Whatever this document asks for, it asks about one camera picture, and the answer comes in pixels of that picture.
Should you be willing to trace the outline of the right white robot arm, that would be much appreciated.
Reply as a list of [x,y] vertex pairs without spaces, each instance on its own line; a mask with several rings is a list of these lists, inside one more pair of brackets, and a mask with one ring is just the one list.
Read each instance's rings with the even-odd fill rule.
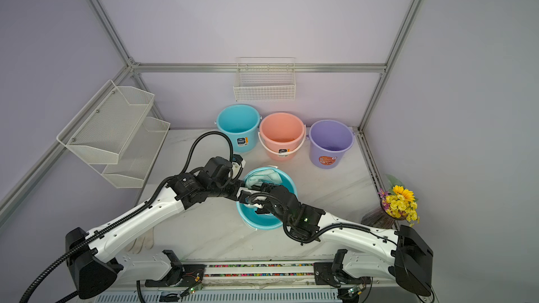
[[240,199],[279,219],[286,236],[299,244],[333,242],[348,252],[366,253],[377,261],[375,277],[394,279],[418,297],[435,296],[434,251],[411,227],[393,230],[353,223],[301,203],[285,186],[271,183],[263,183]]

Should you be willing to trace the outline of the dark flower vase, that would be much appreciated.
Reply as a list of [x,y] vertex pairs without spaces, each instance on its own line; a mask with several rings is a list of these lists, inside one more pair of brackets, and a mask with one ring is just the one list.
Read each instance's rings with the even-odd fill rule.
[[388,215],[383,209],[375,208],[363,216],[361,224],[381,229],[392,229],[395,224],[395,219]]

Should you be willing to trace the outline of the white work glove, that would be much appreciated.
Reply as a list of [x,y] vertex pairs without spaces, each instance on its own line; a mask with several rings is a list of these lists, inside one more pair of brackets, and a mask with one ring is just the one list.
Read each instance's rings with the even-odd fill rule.
[[124,249],[126,253],[139,254],[142,251],[151,250],[154,246],[154,229],[151,228],[137,239],[130,242]]

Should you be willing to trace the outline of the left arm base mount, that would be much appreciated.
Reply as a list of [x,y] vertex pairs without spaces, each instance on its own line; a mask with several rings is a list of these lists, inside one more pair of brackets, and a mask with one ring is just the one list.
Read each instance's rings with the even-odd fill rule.
[[172,250],[163,250],[162,253],[166,256],[171,269],[158,281],[146,280],[146,288],[191,288],[203,281],[206,265],[183,264]]

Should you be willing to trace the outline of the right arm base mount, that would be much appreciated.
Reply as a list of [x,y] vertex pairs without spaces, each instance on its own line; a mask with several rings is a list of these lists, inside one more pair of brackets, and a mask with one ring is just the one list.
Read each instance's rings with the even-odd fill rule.
[[372,280],[367,276],[353,277],[344,271],[343,262],[347,254],[347,249],[339,249],[332,262],[315,262],[313,264],[315,283],[334,288],[352,284],[371,284]]

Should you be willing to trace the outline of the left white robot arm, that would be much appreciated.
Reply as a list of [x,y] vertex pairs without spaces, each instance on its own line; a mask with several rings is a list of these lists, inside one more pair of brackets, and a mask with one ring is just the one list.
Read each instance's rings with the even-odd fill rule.
[[66,263],[81,299],[93,298],[118,281],[147,281],[158,286],[175,286],[186,276],[176,254],[164,250],[148,258],[117,260],[117,255],[138,237],[161,222],[211,197],[237,200],[244,183],[239,176],[243,158],[213,157],[201,168],[166,178],[144,203],[123,216],[94,229],[81,228],[67,234]]

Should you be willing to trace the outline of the mint green microfiber cloth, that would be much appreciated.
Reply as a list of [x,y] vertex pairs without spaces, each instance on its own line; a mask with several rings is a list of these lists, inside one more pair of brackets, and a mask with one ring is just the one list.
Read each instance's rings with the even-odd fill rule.
[[245,187],[252,189],[253,187],[259,187],[263,183],[270,183],[280,185],[282,183],[281,175],[274,169],[264,169],[251,171],[245,178]]

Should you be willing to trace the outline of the teal plastic bucket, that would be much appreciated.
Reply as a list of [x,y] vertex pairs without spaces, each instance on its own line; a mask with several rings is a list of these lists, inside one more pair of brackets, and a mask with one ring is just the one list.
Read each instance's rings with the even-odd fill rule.
[[249,152],[258,144],[261,115],[250,105],[232,105],[223,109],[216,118],[218,130],[232,141],[235,153]]
[[[262,168],[257,168],[253,171],[270,168],[274,169],[276,172],[279,173],[279,175],[281,175],[281,185],[285,186],[291,193],[298,195],[296,185],[291,179],[291,177],[285,172],[279,170],[279,168],[277,168],[276,166],[266,166]],[[251,227],[251,229],[269,231],[282,228],[282,222],[273,215],[258,215],[255,213],[254,206],[248,206],[242,203],[236,203],[236,205],[242,220],[245,222],[246,225]]]

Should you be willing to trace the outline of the purple plastic bucket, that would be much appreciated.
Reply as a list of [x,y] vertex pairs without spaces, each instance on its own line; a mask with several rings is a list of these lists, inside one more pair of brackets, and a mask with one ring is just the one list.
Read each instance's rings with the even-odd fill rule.
[[355,143],[355,134],[345,124],[320,120],[310,127],[310,161],[318,168],[335,168]]

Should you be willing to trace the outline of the white mesh two-tier shelf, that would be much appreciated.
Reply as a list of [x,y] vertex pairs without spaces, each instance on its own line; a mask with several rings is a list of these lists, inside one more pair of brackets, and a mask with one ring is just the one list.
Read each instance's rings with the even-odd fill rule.
[[170,129],[153,107],[154,94],[108,81],[57,141],[115,188],[141,189]]

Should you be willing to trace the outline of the yellow artificial flower bouquet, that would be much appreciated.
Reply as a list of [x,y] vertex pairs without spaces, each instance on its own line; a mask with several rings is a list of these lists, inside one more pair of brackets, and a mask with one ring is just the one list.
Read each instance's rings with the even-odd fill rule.
[[421,221],[418,199],[413,191],[393,175],[386,175],[390,188],[378,192],[383,212],[394,220],[406,221],[411,227]]

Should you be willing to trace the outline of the pink plastic bucket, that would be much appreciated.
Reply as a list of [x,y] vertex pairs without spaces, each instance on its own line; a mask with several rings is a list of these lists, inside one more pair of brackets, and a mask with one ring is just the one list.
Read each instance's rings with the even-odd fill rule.
[[262,119],[258,137],[269,158],[287,161],[295,157],[305,143],[307,126],[286,112],[276,112]]

